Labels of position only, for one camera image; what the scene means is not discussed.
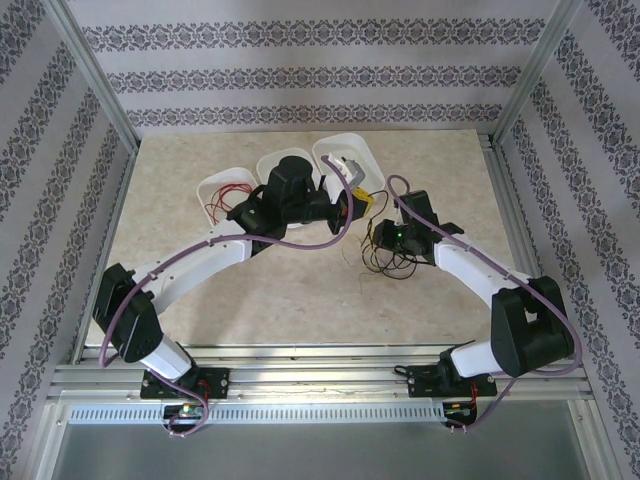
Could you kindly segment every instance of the yellow component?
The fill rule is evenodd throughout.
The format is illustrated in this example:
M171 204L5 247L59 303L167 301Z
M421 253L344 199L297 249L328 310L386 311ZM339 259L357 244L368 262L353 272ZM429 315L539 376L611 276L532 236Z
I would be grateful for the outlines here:
M363 190L360 187L356 187L355 190L353 190L353 196L356 197L358 200L362 200L363 202L367 202L367 208L364 211L364 215L366 215L367 213L369 213L369 210L371 210L371 206L373 205L373 197L371 195L369 195L369 193L366 190Z

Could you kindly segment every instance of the striped wallpaper wall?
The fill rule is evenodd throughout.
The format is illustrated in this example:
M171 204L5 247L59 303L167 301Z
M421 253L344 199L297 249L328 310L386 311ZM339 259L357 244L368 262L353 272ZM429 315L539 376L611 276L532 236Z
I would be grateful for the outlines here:
M489 132L555 0L70 0L140 134Z
M583 3L504 143L624 478L640 478L639 6Z
M66 361L128 152L38 0L0 0L0 479Z

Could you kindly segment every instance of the white container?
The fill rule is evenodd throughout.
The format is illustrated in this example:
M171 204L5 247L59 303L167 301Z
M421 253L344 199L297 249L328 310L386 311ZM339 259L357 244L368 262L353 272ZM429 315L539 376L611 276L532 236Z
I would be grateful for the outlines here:
M355 160L362 170L365 177L360 185L363 190L368 193L377 192L385 187L384 175L380 171L380 167L376 162L367 142L360 135L355 133L341 133L331 137L318 140L311 149L316 164L322 175L331 173L331 169L321 160L323 155L332 154L334 157L349 158Z
M251 185L252 189L255 189L258 186L258 182L253 177L251 172L246 168L233 167L228 168L227 170L223 170L220 173L216 173L215 175L211 175L210 177L205 178L198 188L196 189L196 194L198 195L198 200L200 200L200 205L202 205L202 210L204 210L204 214L207 216L207 220L212 227L215 227L213 224L213 220L209 216L209 212L205 205L211 203L211 196L216 193L219 189L224 187L225 185L229 185L231 183L247 183ZM229 192L224 196L224 201L227 205L231 207L235 207L240 202L244 202L249 197L248 194L244 192ZM227 218L227 214L222 210L218 209L215 213L216 220L224 220Z
M313 184L317 187L320 184L320 171L309 152L302 148L287 148L262 157L258 162L258 165L256 165L256 171L258 172L260 183L266 185L269 181L269 174L271 173L271 170L278 166L280 160L289 156L302 157L311 164L311 167L313 168L311 178L313 179ZM298 228L301 226L301 223L292 223L288 228Z

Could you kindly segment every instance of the beige platform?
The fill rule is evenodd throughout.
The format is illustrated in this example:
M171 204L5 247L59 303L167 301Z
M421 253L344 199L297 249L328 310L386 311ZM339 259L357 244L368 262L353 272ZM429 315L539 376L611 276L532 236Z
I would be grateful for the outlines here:
M425 189L440 220L466 230L477 245L512 265L512 257L476 132L358 132L385 175ZM209 229L196 197L205 177L232 166L254 171L264 155L311 146L329 132L160 135L146 137L134 169L109 264L134 268ZM377 203L373 213L381 204ZM388 217L392 209L388 208ZM489 313L464 285L421 266L408 280L368 273L356 222L338 246L319 252L271 247L217 275L161 317L183 344L452 343L489 334ZM286 239L320 243L325 224ZM102 341L92 324L88 344Z

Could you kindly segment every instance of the black mounting bracket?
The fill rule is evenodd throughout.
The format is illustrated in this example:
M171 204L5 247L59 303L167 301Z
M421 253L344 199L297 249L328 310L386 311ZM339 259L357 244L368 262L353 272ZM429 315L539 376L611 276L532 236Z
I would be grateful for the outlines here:
M445 383L438 365L397 366L393 371L407 379L410 398L470 397L474 384L478 397L495 397L498 393L495 379L489 374Z
M225 399L229 392L228 368L198 367L197 377L192 381L189 390L208 399ZM143 400L175 400L195 401L192 397L167 386L149 371L144 372L140 398Z

